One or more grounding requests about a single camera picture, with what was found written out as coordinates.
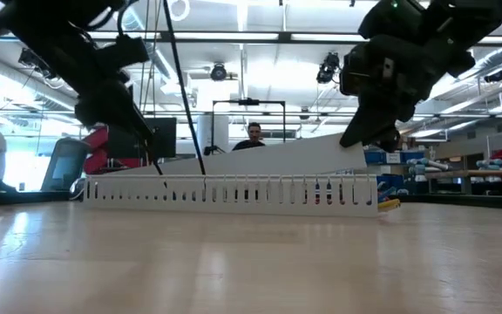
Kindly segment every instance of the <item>black monitor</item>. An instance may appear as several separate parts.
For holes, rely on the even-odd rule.
[[[177,119],[151,118],[146,123],[154,131],[153,152],[156,158],[172,158],[176,155]],[[117,127],[109,126],[107,142],[108,158],[144,158],[146,152],[137,138]]]
[[[46,170],[42,191],[69,191],[83,173],[83,165],[90,148],[82,140],[58,140]]]

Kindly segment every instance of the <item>table surface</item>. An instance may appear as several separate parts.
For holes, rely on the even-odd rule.
[[[502,176],[502,170],[455,170],[425,174],[427,179]]]
[[[0,313],[502,313],[502,209],[376,219],[0,207]]]

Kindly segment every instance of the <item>metal frame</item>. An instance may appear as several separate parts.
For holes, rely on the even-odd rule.
[[[260,105],[280,105],[282,106],[282,142],[286,143],[286,101],[284,100],[257,100],[257,99],[230,99],[230,100],[213,100],[212,121],[210,124],[210,146],[214,147],[214,108],[217,104],[238,104],[240,106],[260,106]],[[273,115],[271,113],[262,113],[262,115]]]

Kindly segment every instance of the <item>white plastic wire channel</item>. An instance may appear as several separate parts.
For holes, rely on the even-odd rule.
[[[373,175],[93,175],[92,208],[261,215],[377,216]]]

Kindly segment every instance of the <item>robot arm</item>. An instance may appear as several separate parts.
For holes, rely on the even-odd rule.
[[[120,35],[115,44],[98,48],[88,34],[135,1],[1,0],[0,36],[12,32],[78,93],[75,114],[83,125],[118,126],[149,146],[153,132],[133,103],[126,87],[129,76],[121,70],[148,61],[142,39]],[[90,26],[102,14],[102,22]]]
[[[416,0],[380,0],[359,28],[369,42],[344,57],[340,91],[357,96],[359,107],[340,144],[395,151],[396,121],[410,120],[447,72],[470,70],[467,50],[501,24],[502,0],[433,0],[427,9]]]

